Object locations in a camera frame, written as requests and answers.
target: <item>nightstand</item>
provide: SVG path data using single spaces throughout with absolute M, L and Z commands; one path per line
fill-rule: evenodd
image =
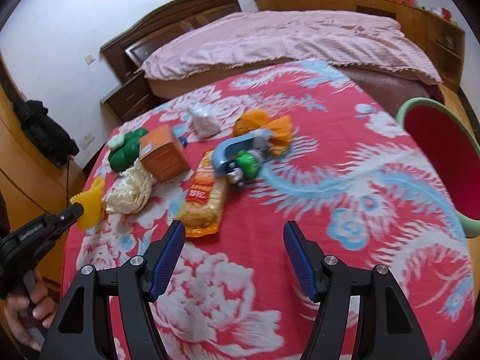
M 125 84 L 117 86 L 100 103 L 106 104 L 121 122 L 128 122 L 167 101 L 152 93 L 143 72 L 139 72 Z

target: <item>electrical outlet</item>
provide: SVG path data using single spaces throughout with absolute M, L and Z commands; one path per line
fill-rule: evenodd
M 95 61 L 95 58 L 93 58 L 91 55 L 87 55 L 85 57 L 85 62 L 87 62 L 87 65 L 91 64 L 93 61 Z
M 83 137 L 79 145 L 83 150 L 86 150 L 87 147 L 94 141 L 95 137 L 92 133 L 89 133 L 87 136 Z

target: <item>wooden floor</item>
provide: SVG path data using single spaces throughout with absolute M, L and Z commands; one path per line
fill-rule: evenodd
M 463 109 L 462 103 L 456 93 L 452 92 L 448 88 L 440 85 L 443 97 L 445 98 L 445 106 L 458 117 L 463 124 L 470 130 L 473 135 L 472 126 L 470 125 L 469 118 Z M 473 267 L 473 280 L 475 285 L 475 298 L 480 290 L 480 237 L 467 240 L 470 249 L 470 257 Z

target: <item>cardboard box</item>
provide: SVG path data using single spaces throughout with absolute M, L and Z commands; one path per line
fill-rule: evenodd
M 168 125 L 162 125 L 140 138 L 140 161 L 162 183 L 190 169 L 183 146 Z

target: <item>headboard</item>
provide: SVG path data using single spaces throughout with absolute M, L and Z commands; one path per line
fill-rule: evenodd
M 155 9 L 100 48 L 118 79 L 126 83 L 150 54 L 184 33 L 230 13 L 238 0 L 175 0 Z

